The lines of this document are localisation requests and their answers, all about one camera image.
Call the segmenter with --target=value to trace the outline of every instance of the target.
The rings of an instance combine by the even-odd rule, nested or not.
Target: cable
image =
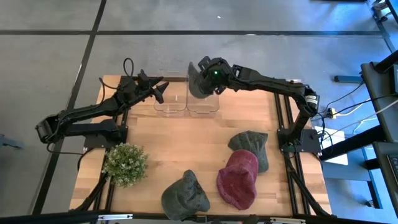
[[[91,152],[91,150],[93,150],[93,149],[94,148],[88,148],[87,151],[80,156],[79,160],[77,161],[77,171],[79,171],[79,169],[80,169],[80,162],[83,159],[83,157],[85,155],[87,155],[89,152]]]
[[[363,121],[360,122],[360,124],[354,129],[353,134],[355,134],[355,131],[365,122],[365,121],[371,121],[377,118],[370,118],[370,119],[365,119]]]
[[[332,153],[332,152],[333,152],[333,141],[331,140],[331,135],[329,134],[329,132],[327,132],[327,131],[325,131],[325,130],[323,130],[323,134],[321,135],[321,147],[322,147],[322,150],[323,150],[323,141],[326,140],[326,139],[323,139],[323,137],[325,136],[325,133],[327,133],[328,136],[329,136],[329,138],[330,138],[330,145],[331,145],[331,151],[330,151],[330,153]]]
[[[127,72],[127,70],[126,70],[126,62],[127,62],[127,61],[130,61],[130,62],[131,62],[131,72],[130,72],[130,74],[128,74],[128,72]],[[134,62],[132,61],[131,58],[128,57],[128,58],[124,59],[124,61],[123,61],[123,70],[124,70],[124,73],[125,73],[128,77],[130,77],[131,80],[132,80],[132,75],[133,75],[133,73],[134,73]],[[99,81],[102,83],[103,86],[106,86],[106,87],[108,87],[108,88],[110,88],[110,89],[112,89],[112,90],[117,90],[118,88],[124,88],[124,87],[126,87],[126,86],[131,82],[131,80],[130,80],[129,82],[125,83],[123,86],[113,87],[113,86],[107,85],[107,84],[104,82],[104,80],[103,80],[102,78],[98,78],[98,79],[99,79]]]
[[[355,92],[357,89],[359,89],[363,84],[364,84],[365,82],[364,81],[362,81],[360,84],[359,84],[359,86],[357,86],[353,91],[351,91],[351,92],[349,92],[349,93],[347,93],[347,94],[345,94],[344,96],[342,96],[342,97],[340,97],[340,98],[338,98],[337,100],[335,100],[335,101],[332,101],[332,102],[330,102],[330,103],[328,103],[327,105],[326,105],[326,108],[325,108],[325,110],[323,110],[321,113],[324,113],[325,111],[327,111],[328,110],[328,106],[329,105],[331,105],[332,103],[334,103],[334,102],[337,102],[337,101],[339,101],[339,100],[341,100],[341,99],[343,99],[344,97],[346,97],[346,96],[348,96],[348,95],[350,95],[350,94],[352,94],[353,92]]]
[[[53,144],[53,143],[50,143],[50,144],[47,144],[47,147],[46,147],[46,149],[47,149],[47,151],[49,152],[49,153],[54,153],[54,154],[70,154],[70,155],[83,155],[82,153],[77,153],[77,152],[54,152],[54,151],[51,151],[50,150],[50,145],[51,144]]]
[[[323,142],[323,137],[324,137],[324,135],[325,135],[325,118],[320,114],[320,113],[318,113],[319,114],[319,116],[321,116],[321,120],[322,120],[322,132],[321,132],[321,147],[322,147],[322,149],[323,149],[323,145],[322,145],[322,142]]]
[[[370,100],[365,100],[365,101],[362,101],[362,102],[360,102],[360,103],[356,103],[356,104],[354,104],[354,105],[348,106],[348,107],[346,107],[346,108],[344,108],[344,109],[342,109],[342,110],[339,110],[338,112],[332,114],[331,116],[334,116],[334,115],[336,115],[336,114],[338,114],[338,113],[340,113],[340,112],[342,112],[342,111],[344,111],[344,110],[348,110],[348,109],[350,109],[350,108],[353,108],[354,106],[358,106],[358,105],[361,105],[361,104],[363,104],[363,103],[367,103],[367,102],[370,102],[370,101],[375,101],[375,100],[382,99],[382,98],[389,97],[389,96],[396,96],[396,95],[398,95],[398,93],[393,93],[393,94],[390,94],[390,95],[379,96],[379,97],[376,97],[376,98],[373,98],[373,99],[370,99]],[[313,119],[313,120],[311,120],[311,121],[319,121],[320,119],[321,119],[321,118]]]
[[[336,134],[338,131],[341,131],[341,130],[347,128],[347,127],[350,127],[351,125],[354,125],[354,124],[356,124],[356,123],[362,122],[362,121],[364,121],[364,120],[366,120],[366,119],[368,119],[368,118],[370,118],[370,117],[372,117],[372,116],[374,116],[374,115],[376,115],[376,114],[379,114],[379,113],[385,111],[386,109],[390,108],[391,106],[393,106],[393,105],[396,104],[396,103],[398,103],[398,100],[395,100],[394,102],[392,102],[392,103],[390,103],[389,105],[387,105],[385,108],[379,110],[378,112],[376,112],[376,113],[374,113],[374,114],[372,114],[372,115],[370,115],[370,116],[368,116],[368,117],[366,117],[366,118],[364,118],[364,119],[362,119],[362,120],[355,121],[355,122],[353,122],[353,123],[351,123],[351,124],[349,124],[349,125],[347,125],[347,126],[345,126],[345,127],[343,127],[343,128],[340,128],[339,130],[337,130],[337,131],[335,131],[333,134],[331,134],[331,136],[334,135],[334,134]]]
[[[336,116],[347,116],[347,115],[350,115],[350,114],[354,113],[354,111],[358,110],[358,108],[360,108],[362,105],[363,105],[363,104],[361,104],[361,105],[355,107],[352,111],[350,111],[350,112],[348,112],[348,113],[346,113],[346,114],[340,114],[340,113],[339,113],[339,114],[336,114]]]
[[[293,145],[293,147],[294,147],[294,154],[293,154],[292,157],[286,157],[285,154],[284,154],[281,150],[279,150],[279,152],[282,154],[282,156],[284,156],[286,159],[294,158],[294,157],[296,156],[296,154],[297,154],[297,148],[296,148],[296,146],[295,146],[294,144],[292,144],[292,145]]]

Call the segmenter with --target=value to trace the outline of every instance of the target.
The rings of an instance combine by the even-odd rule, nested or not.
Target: power strip
[[[336,110],[334,108],[328,108],[328,111],[325,114],[325,118],[336,119]]]

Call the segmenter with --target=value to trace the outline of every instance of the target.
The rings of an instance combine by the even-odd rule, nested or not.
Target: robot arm
[[[239,65],[229,66],[222,58],[203,58],[198,64],[201,77],[197,85],[203,94],[221,94],[226,88],[238,90],[264,90],[291,96],[300,113],[294,124],[290,125],[287,140],[294,143],[300,140],[307,121],[318,113],[319,96],[308,85],[287,82],[286,80],[262,76],[259,72]]]
[[[158,84],[163,77],[149,78],[143,70],[138,77],[130,77],[120,83],[114,95],[98,105],[61,111],[43,119],[36,127],[42,143],[55,143],[65,136],[98,135],[102,134],[107,140],[118,142],[121,132],[112,119],[104,120],[99,124],[74,124],[98,116],[117,116],[124,110],[144,101],[147,97],[155,96],[159,103],[163,103],[163,92],[168,82]]]

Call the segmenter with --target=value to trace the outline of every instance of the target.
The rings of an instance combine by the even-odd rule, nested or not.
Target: maroon bucket hat
[[[218,171],[217,189],[226,203],[239,210],[248,209],[256,198],[256,179],[259,162],[247,150],[234,151],[226,167]]]

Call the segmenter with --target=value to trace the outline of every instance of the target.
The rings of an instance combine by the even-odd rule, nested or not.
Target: gray hat
[[[228,147],[234,151],[244,149],[251,151],[256,155],[259,161],[259,172],[265,172],[268,170],[268,159],[266,154],[266,141],[268,134],[258,133],[255,131],[245,131],[239,133],[231,138],[228,143]]]
[[[162,194],[162,206],[171,220],[182,220],[197,211],[207,212],[210,202],[192,170],[184,172],[182,179],[167,187]]]

